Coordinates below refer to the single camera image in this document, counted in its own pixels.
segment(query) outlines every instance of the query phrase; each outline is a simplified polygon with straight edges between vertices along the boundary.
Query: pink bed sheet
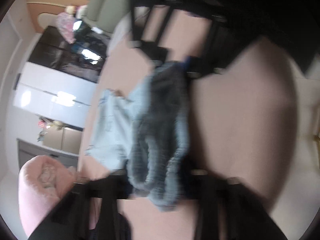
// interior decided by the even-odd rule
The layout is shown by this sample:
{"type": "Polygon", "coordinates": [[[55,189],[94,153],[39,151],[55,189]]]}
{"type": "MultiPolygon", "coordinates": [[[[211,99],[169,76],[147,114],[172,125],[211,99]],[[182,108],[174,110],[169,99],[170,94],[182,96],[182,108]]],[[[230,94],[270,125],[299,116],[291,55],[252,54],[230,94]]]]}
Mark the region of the pink bed sheet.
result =
{"type": "MultiPolygon", "coordinates": [[[[154,38],[153,30],[163,13],[163,8],[158,9],[151,18],[146,40],[154,38]]],[[[176,11],[160,45],[172,50],[170,59],[197,55],[208,26],[205,19],[176,11]]],[[[110,88],[127,96],[153,69],[139,49],[130,48],[128,40],[123,39],[109,57],[87,116],[78,170],[90,179],[108,174],[106,168],[84,155],[101,91],[110,88]]],[[[286,54],[260,38],[224,75],[196,80],[191,91],[191,154],[201,167],[215,174],[239,177],[270,208],[285,180],[296,138],[296,95],[286,54]]],[[[95,204],[97,218],[99,205],[95,204]]],[[[195,201],[181,201],[176,211],[160,212],[148,199],[137,198],[119,201],[119,209],[131,223],[134,240],[193,238],[195,201]]]]}

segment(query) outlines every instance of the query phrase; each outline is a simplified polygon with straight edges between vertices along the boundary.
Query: light blue cloth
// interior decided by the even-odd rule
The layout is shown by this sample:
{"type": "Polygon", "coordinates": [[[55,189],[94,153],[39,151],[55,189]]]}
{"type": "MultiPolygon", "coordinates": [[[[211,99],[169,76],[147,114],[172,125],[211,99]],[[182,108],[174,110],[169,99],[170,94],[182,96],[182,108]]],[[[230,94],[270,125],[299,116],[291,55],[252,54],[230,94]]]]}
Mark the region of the light blue cloth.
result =
{"type": "Polygon", "coordinates": [[[181,196],[178,170],[188,148],[188,97],[179,64],[157,68],[128,99],[103,92],[87,154],[111,170],[128,159],[135,193],[160,210],[172,210],[181,196]]]}

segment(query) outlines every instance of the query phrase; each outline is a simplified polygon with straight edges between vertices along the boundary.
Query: pink floral cloth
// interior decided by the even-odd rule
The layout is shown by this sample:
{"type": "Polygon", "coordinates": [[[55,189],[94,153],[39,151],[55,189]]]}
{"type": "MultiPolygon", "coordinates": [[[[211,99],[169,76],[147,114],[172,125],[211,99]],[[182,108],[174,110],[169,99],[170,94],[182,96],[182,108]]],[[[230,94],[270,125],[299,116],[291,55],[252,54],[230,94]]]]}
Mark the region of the pink floral cloth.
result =
{"type": "Polygon", "coordinates": [[[75,42],[74,34],[73,34],[73,24],[75,22],[75,18],[66,13],[60,13],[57,17],[57,29],[63,36],[63,38],[70,44],[75,42]]]}

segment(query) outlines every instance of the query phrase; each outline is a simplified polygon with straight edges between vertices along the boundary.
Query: floor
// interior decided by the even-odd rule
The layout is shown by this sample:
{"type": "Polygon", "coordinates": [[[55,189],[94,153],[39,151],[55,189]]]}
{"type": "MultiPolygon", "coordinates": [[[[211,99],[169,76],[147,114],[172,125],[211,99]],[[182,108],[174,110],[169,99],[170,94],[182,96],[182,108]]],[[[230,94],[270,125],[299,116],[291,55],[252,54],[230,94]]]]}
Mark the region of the floor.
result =
{"type": "Polygon", "coordinates": [[[291,170],[271,213],[289,240],[298,240],[320,207],[320,169],[313,134],[320,108],[320,59],[308,78],[292,63],[298,95],[298,138],[291,170]]]}

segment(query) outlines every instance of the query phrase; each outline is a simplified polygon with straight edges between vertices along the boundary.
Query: white pillow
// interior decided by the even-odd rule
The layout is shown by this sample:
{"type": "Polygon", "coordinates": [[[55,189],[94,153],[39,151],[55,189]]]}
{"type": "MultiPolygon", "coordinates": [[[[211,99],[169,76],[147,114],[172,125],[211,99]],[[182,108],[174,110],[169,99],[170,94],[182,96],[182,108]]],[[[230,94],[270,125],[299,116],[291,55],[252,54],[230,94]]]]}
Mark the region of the white pillow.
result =
{"type": "MultiPolygon", "coordinates": [[[[144,16],[147,11],[148,7],[137,7],[136,8],[136,20],[142,16],[144,16]]],[[[107,48],[107,56],[109,57],[113,49],[117,46],[119,41],[131,30],[131,14],[126,14],[120,22],[117,24],[115,31],[111,37],[111,41],[108,44],[107,48]]]]}

